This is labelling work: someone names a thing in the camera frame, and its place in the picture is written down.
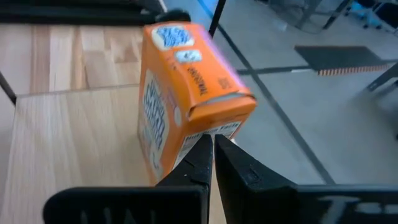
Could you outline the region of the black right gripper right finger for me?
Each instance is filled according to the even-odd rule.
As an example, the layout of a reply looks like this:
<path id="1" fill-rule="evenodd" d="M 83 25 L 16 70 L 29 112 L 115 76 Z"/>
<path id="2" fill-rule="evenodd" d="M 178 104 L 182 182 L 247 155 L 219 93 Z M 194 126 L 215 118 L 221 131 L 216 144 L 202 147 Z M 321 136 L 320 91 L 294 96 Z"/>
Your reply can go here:
<path id="1" fill-rule="evenodd" d="M 215 169 L 228 223 L 397 223 L 397 187 L 296 184 L 223 135 Z"/>

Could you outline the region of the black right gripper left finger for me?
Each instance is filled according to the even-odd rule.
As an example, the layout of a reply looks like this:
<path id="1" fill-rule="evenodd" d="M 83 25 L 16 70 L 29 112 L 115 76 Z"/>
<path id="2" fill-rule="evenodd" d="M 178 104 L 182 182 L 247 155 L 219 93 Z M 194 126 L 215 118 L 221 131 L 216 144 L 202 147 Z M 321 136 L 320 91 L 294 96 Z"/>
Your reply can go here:
<path id="1" fill-rule="evenodd" d="M 45 203 L 45 223 L 208 223 L 213 141 L 204 134 L 153 187 L 73 187 Z"/>

